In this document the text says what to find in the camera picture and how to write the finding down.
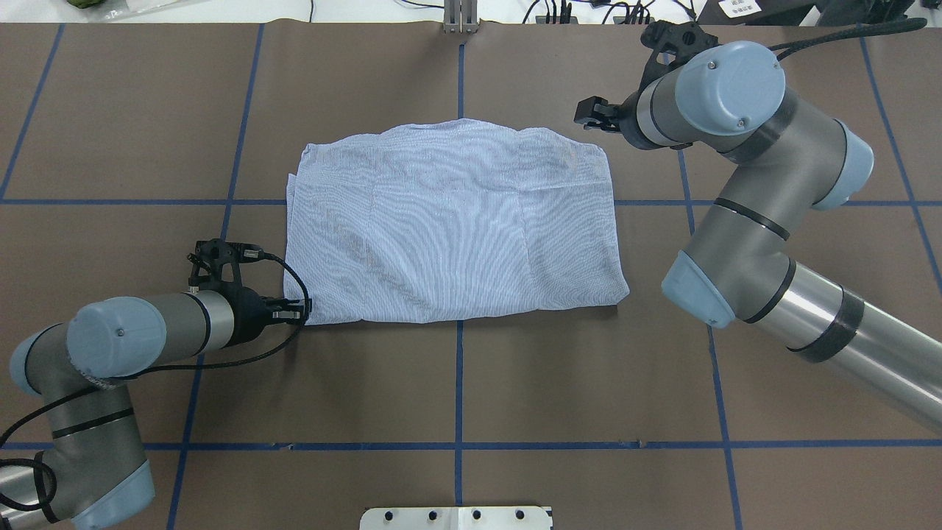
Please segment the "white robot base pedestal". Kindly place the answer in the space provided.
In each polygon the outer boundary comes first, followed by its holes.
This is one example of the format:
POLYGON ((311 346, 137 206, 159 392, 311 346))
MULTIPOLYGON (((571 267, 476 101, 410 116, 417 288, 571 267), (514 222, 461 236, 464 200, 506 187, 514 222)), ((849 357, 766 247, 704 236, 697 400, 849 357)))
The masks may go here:
POLYGON ((376 507, 363 513, 360 529, 553 529, 550 507, 376 507))

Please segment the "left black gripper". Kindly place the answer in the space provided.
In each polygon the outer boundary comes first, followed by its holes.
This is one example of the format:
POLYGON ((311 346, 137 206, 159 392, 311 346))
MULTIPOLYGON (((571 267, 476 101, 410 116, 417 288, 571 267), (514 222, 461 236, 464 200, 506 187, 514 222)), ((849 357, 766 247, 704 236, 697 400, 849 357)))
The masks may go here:
POLYGON ((233 313, 232 347, 257 339, 267 325, 305 325, 310 301, 263 297, 246 286, 232 286, 230 306, 233 313))

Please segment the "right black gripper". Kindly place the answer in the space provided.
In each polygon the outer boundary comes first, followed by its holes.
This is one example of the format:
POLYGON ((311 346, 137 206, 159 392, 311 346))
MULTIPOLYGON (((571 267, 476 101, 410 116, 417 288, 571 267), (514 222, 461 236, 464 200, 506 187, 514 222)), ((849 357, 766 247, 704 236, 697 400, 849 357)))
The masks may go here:
POLYGON ((583 130, 621 134, 638 149, 664 148, 668 145, 666 137, 656 127, 651 114, 654 93, 654 90, 636 91, 622 105, 609 104, 602 97, 588 97, 576 105, 574 122, 583 130))

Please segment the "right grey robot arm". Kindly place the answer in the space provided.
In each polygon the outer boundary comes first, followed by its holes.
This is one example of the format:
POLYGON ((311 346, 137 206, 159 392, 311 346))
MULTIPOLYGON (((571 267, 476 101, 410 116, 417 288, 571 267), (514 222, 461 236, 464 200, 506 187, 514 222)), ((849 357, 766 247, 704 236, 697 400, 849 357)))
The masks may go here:
POLYGON ((655 67, 622 104, 578 102, 574 121, 639 149, 700 142, 734 164, 663 295, 711 328, 754 325, 939 431, 940 342, 785 249, 808 211, 841 207, 867 183, 867 142, 792 91, 774 51, 754 41, 655 67))

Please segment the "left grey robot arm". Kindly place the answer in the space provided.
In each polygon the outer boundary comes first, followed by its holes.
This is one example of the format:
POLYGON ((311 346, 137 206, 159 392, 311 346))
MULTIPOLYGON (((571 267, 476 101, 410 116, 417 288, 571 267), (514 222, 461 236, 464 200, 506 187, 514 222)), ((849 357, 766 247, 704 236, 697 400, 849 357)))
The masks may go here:
POLYGON ((302 325, 311 301, 238 288, 114 297, 78 310, 14 349, 10 375, 43 400, 52 446, 2 462, 2 527, 68 521, 105 529, 155 499, 152 466, 128 386, 142 375, 184 369, 184 360, 242 345, 279 323, 302 325))

